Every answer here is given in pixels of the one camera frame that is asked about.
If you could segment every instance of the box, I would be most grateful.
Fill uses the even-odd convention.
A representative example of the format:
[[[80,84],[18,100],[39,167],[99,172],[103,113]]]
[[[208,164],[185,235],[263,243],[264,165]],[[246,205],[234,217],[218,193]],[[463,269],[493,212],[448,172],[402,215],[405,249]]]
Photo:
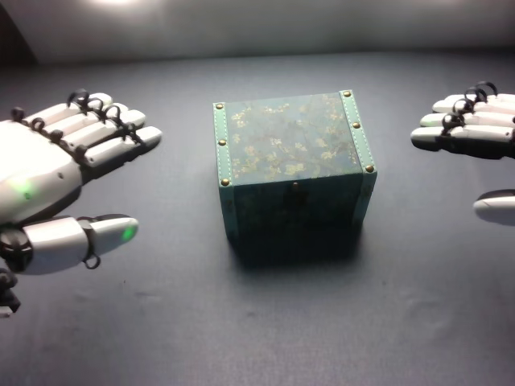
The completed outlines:
[[[229,238],[361,225],[377,167],[351,90],[213,104]]]

